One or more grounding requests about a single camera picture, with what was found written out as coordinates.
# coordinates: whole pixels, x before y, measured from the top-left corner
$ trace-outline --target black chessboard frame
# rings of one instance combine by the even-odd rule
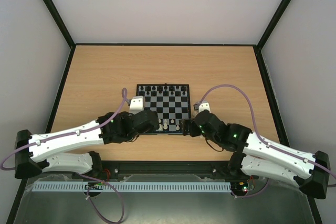
[[[167,130],[159,129],[147,134],[182,134],[181,130],[176,130],[176,126],[180,119],[191,118],[189,84],[138,84],[136,88],[137,96],[145,98],[144,109],[156,111],[162,125],[163,121],[167,120]]]

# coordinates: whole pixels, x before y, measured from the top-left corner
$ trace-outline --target purple cable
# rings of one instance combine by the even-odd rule
[[[90,189],[92,188],[89,187],[87,192],[86,192],[86,195],[87,195],[87,199],[90,201],[90,203],[92,204],[93,208],[95,209],[95,212],[96,214],[99,216],[100,219],[102,219],[104,222],[108,223],[108,224],[120,224],[122,222],[122,219],[124,218],[124,214],[125,214],[125,204],[124,204],[124,199],[122,198],[122,195],[120,192],[117,191],[117,189],[112,186],[111,184],[109,184],[108,182],[105,182],[104,180],[100,180],[100,179],[97,179],[97,178],[93,178],[93,177],[90,177],[90,176],[87,176],[87,175],[84,175],[84,174],[80,174],[80,173],[77,173],[79,176],[83,177],[83,178],[87,178],[87,179],[91,179],[91,180],[95,180],[97,182],[100,182],[100,183],[103,183],[104,185],[106,186],[109,186],[112,188],[113,191],[115,191],[115,193],[117,194],[118,198],[120,199],[121,201],[121,217],[120,219],[117,221],[117,222],[114,222],[114,221],[111,221],[111,220],[108,220],[106,219],[101,213],[100,211],[97,209],[97,207],[94,205],[89,193],[90,193]]]
[[[122,96],[123,98],[126,97],[126,103],[127,103],[128,105],[131,104],[131,100],[130,100],[130,99],[127,99],[127,94],[124,95],[124,93],[122,92],[122,90],[121,90],[121,96]]]
[[[99,129],[99,128],[102,128],[104,127],[106,124],[108,124],[121,110],[121,108],[123,107],[125,101],[127,100],[127,89],[126,88],[123,88],[122,91],[121,91],[121,94],[123,96],[123,99],[119,105],[119,107],[117,108],[117,110],[110,116],[110,118],[108,118],[105,122],[103,122],[102,124],[99,124],[95,127],[92,127],[92,128],[89,128],[89,129],[86,129],[86,130],[81,130],[79,131],[80,133],[87,133],[87,132],[90,132],[90,131],[93,131],[93,130],[96,130],[96,129]],[[48,137],[46,139],[43,139],[41,140],[40,142],[41,143],[45,143],[47,141],[50,141],[50,140],[53,140],[53,139],[57,139],[57,138],[60,138],[60,137],[65,137],[65,136],[72,136],[72,135],[76,135],[76,132],[68,132],[68,133],[64,133],[64,134],[60,134],[60,135],[56,135],[56,136],[52,136],[52,137]],[[31,144],[26,144],[22,147],[19,147],[18,149],[15,149],[12,153],[10,153],[7,157],[5,157],[1,163],[0,163],[0,169],[1,170],[15,170],[15,167],[4,167],[4,163],[11,157],[13,156],[15,153],[18,153],[22,150],[24,150],[25,148],[29,148],[31,146],[34,146],[34,145],[37,145],[37,143],[31,143]]]
[[[245,198],[250,198],[250,197],[253,197],[253,196],[257,196],[257,195],[261,194],[262,192],[264,192],[266,190],[266,188],[269,186],[269,181],[270,180],[268,178],[267,181],[266,181],[266,184],[264,185],[264,187],[260,191],[256,192],[255,194],[244,195],[244,196],[237,196],[237,195],[235,195],[235,193],[233,191],[231,192],[231,194],[233,196],[239,198],[239,199],[245,199]]]
[[[247,101],[247,103],[248,103],[248,106],[250,107],[250,111],[251,111],[251,116],[252,116],[252,122],[253,122],[254,131],[256,132],[256,134],[257,134],[259,140],[260,140],[263,144],[267,145],[268,142],[265,141],[265,140],[260,136],[260,134],[259,134],[258,127],[257,127],[257,123],[256,123],[256,118],[255,118],[255,115],[254,115],[254,111],[253,111],[253,107],[252,107],[251,101],[249,100],[248,96],[247,96],[247,95],[246,95],[240,88],[238,88],[238,87],[236,87],[236,86],[234,86],[234,85],[230,85],[230,84],[222,84],[222,85],[214,86],[214,87],[212,87],[211,89],[209,89],[209,90],[204,94],[204,96],[202,97],[202,99],[200,100],[200,102],[198,102],[198,103],[196,104],[197,107],[199,107],[199,105],[203,102],[203,100],[206,98],[206,96],[207,96],[211,91],[213,91],[214,89],[222,88],[222,87],[233,88],[233,89],[239,91],[239,92],[245,97],[245,99],[246,99],[246,101]],[[289,155],[289,156],[291,156],[291,157],[297,158],[297,159],[299,159],[299,160],[302,160],[302,161],[305,160],[304,157],[300,157],[300,156],[295,155],[295,154],[293,154],[293,153],[284,151],[284,150],[282,150],[282,149],[280,149],[280,148],[278,148],[278,147],[276,147],[276,146],[271,145],[270,147],[273,148],[273,149],[275,149],[275,150],[277,150],[277,151],[279,151],[279,152],[281,152],[281,153],[284,153],[284,154],[287,154],[287,155]],[[331,170],[329,170],[329,169],[325,168],[324,166],[322,166],[322,165],[320,165],[320,164],[318,164],[318,163],[316,163],[316,162],[314,162],[314,161],[311,161],[311,160],[308,160],[308,163],[309,163],[309,164],[312,164],[312,165],[314,165],[314,166],[317,166],[318,168],[320,168],[320,169],[324,170],[325,172],[329,173],[332,177],[334,177],[334,178],[336,179],[336,174],[333,173]],[[336,187],[336,184],[328,185],[328,187]]]

